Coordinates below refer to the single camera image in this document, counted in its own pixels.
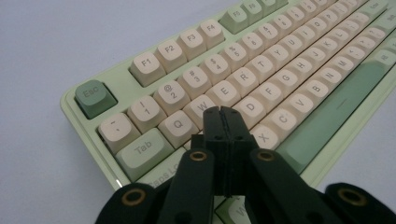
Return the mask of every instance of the brass insert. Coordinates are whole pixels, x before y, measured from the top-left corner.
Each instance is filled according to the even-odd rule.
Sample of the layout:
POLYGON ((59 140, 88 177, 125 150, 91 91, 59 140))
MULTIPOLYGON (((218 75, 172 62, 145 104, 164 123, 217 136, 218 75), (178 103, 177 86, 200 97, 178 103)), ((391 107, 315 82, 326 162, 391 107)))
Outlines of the brass insert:
POLYGON ((122 195, 122 203, 127 206, 135 206, 145 201, 146 192, 142 189, 130 189, 122 195))
POLYGON ((204 161, 206 160, 207 156, 206 153, 203 151, 195 151, 190 154, 190 159, 193 161, 204 161))
POLYGON ((364 206, 367 204, 366 197, 354 189, 339 189, 337 192, 338 196, 344 200, 344 202, 355 206, 364 206))

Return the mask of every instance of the cream keycap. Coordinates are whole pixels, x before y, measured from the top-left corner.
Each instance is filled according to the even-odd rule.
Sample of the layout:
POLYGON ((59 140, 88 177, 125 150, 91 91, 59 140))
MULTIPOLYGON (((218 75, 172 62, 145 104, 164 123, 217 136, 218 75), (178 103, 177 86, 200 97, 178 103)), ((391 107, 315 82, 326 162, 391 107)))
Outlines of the cream keycap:
POLYGON ((268 77, 274 74, 275 67, 274 64, 268 59, 268 57, 259 55, 250 62, 248 62, 245 67, 249 69, 259 80, 259 83, 263 83, 268 77))
POLYGON ((283 100, 282 90, 274 83, 268 81, 262 83, 250 96, 262 102, 267 111, 271 111, 283 100))
POLYGON ((130 144, 140 132, 123 113, 118 113, 105 119, 98 128, 113 154, 130 144))
POLYGON ((259 86, 259 80, 246 67, 241 67, 236 70, 228 76, 226 80, 239 91, 241 97, 245 97, 248 93, 259 86))
POLYGON ((256 33, 245 34, 238 43, 247 51, 249 60, 252 60, 257 55, 264 51, 264 44, 262 39, 256 33))
POLYGON ((188 61, 191 61, 206 51, 204 38, 195 29, 181 33, 177 39, 177 43, 183 49, 188 61))
POLYGON ((206 73, 197 66, 193 66, 183 72, 177 82, 183 87, 191 99, 204 94, 212 84, 206 73))
POLYGON ((251 96, 238 102, 233 109, 239 111, 248 129, 256 125, 266 114, 264 105, 251 96))
POLYGON ((200 95, 184 106, 183 111, 189 116, 198 129, 202 130, 204 127, 204 111, 212 106, 215 106, 215 103, 213 103, 209 97, 200 95))
POLYGON ((212 85, 215 85, 231 74, 230 65, 218 54, 207 57, 199 67, 207 74, 212 85))
POLYGON ((189 103, 190 97, 174 80, 162 84, 154 92, 153 98, 169 116, 189 103))
POLYGON ((178 110, 158 125, 158 129, 168 139, 174 148, 181 147, 192 134, 199 130, 191 119, 181 110, 178 110))
POLYGON ((277 134, 263 124, 257 124, 250 133, 253 134, 260 148, 275 149, 280 144, 277 134))
POLYGON ((143 96, 128 107, 127 114, 141 133, 157 126, 166 118, 163 109, 151 96, 143 96))
POLYGON ((215 47, 224 40, 222 27, 215 20, 203 21, 197 28, 197 31, 204 38, 207 49, 215 47))
POLYGON ((165 70, 158 59, 151 52, 142 53, 134 58, 132 61, 130 71, 132 76, 143 87, 165 76, 165 70))
POLYGON ((238 43, 232 43, 225 47, 220 55, 227 61, 231 68, 231 72, 234 72, 248 62, 246 50, 238 43))
POLYGON ((241 99, 241 95, 236 88, 226 80, 222 80, 213 86, 206 95, 216 104, 224 106, 233 106, 241 99))
POLYGON ((166 73, 174 71, 187 62, 183 50, 173 39, 161 43, 154 54, 163 65, 166 73))

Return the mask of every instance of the sage green keycap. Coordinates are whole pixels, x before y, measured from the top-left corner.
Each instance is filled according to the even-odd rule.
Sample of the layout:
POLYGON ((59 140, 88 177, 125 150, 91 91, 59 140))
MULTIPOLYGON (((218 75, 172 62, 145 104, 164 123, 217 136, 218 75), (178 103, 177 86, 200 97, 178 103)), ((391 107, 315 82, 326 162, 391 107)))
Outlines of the sage green keycap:
POLYGON ((387 72, 376 63, 360 64, 276 151, 299 174, 387 72))
POLYGON ((369 1, 359 8, 359 12, 366 14, 368 17, 375 18, 379 16, 387 6, 388 0, 369 1))
POLYGON ((241 8, 247 13, 249 25, 262 18, 262 6, 256 0, 245 0, 241 8))
POLYGON ((120 150, 116 158, 131 181, 136 181, 172 152, 172 146, 154 128, 120 150))
POLYGON ((376 24, 388 32, 394 30, 396 28, 396 7, 384 12, 379 20, 376 21, 376 24))
POLYGON ((277 10, 276 0, 258 0, 262 6, 262 16, 266 17, 277 10))
POLYGON ((136 182, 149 184, 154 188, 160 186, 166 180, 172 178, 177 170, 178 164, 180 163, 181 157, 183 156, 186 149, 183 147, 179 148, 176 152, 172 153, 168 158, 162 161, 160 164, 155 166, 148 173, 143 175, 136 182))
POLYGON ((240 6, 231 7, 219 22, 235 35, 248 27, 248 15, 240 6))
POLYGON ((76 100, 87 119, 93 119, 117 104, 106 86, 98 80, 90 80, 77 87, 76 100))

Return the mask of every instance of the table surface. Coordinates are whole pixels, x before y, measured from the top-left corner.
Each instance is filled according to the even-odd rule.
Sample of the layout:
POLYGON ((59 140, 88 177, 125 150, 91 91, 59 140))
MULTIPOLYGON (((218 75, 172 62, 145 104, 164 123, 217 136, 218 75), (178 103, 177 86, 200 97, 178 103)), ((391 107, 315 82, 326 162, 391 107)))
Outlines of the table surface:
MULTIPOLYGON (((0 223, 93 223, 113 193, 59 106, 77 83, 238 1, 0 1, 0 223)), ((318 186, 396 211, 396 91, 318 186)))

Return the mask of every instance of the keycap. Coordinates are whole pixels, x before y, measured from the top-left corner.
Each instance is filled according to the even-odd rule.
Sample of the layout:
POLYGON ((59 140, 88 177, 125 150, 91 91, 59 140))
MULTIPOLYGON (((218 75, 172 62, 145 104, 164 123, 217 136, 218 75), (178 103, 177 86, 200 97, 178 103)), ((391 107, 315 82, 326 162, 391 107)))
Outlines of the keycap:
POLYGON ((221 25, 215 20, 207 20, 200 24, 197 31, 206 42, 206 48, 211 49, 224 40, 221 25))
POLYGON ((166 74, 163 66, 151 52, 136 56, 132 61, 130 71, 134 78, 144 87, 166 74))
POLYGON ((157 126, 166 118, 163 109, 151 96, 143 96, 128 107, 127 114, 141 133, 157 126))
POLYGON ((204 127, 204 111, 215 105, 216 104, 213 103, 213 101, 207 95, 200 95, 189 102, 183 108, 183 111, 191 118, 198 129, 202 130, 204 127))
POLYGON ((249 25, 262 18, 262 6, 255 0, 243 1, 241 8, 247 13, 249 25))
POLYGON ((177 79, 177 82, 187 92, 190 99, 195 99, 212 87, 212 83, 207 77, 207 74, 197 66, 193 66, 184 71, 183 75, 177 79))
POLYGON ((246 67, 239 68, 234 73, 230 74, 226 80, 238 89, 241 97, 245 97, 259 86, 259 80, 246 67))
POLYGON ((177 43, 183 48, 189 61, 206 51, 204 38, 195 29, 181 33, 177 43))
POLYGON ((228 9, 219 22, 231 33, 237 34, 248 27, 248 15, 241 7, 235 6, 228 9))
POLYGON ((166 73, 172 72, 187 62, 183 50, 173 39, 161 43, 154 55, 160 61, 166 73))
POLYGON ((98 131, 113 154, 140 136, 140 132, 123 113, 115 114, 103 121, 98 131))
POLYGON ((255 98, 248 96, 233 106, 239 111, 248 129, 251 129, 266 115, 264 105, 255 98))
POLYGON ((189 95, 180 84, 174 80, 161 85, 161 87, 154 92, 153 98, 168 116, 183 108, 183 106, 190 101, 189 95))
POLYGON ((241 99, 236 88, 226 80, 222 80, 206 92, 206 95, 216 104, 232 106, 241 99))
POLYGON ((158 129, 151 129, 120 150, 116 158, 128 177, 136 181, 172 152, 174 149, 158 129))
POLYGON ((163 182, 175 175, 178 163, 185 151, 184 148, 176 150, 172 155, 161 161, 154 169, 140 177, 136 182, 149 184, 154 188, 159 187, 163 182))
POLYGON ((186 143, 192 134, 198 133, 198 128, 182 110, 163 120, 158 129, 175 148, 186 143))
POLYGON ((93 119, 117 104, 106 86, 98 80, 90 80, 78 86, 76 100, 87 119, 93 119))
POLYGON ((217 84, 231 74, 230 65, 218 54, 207 57, 199 67, 208 75, 212 85, 217 84))

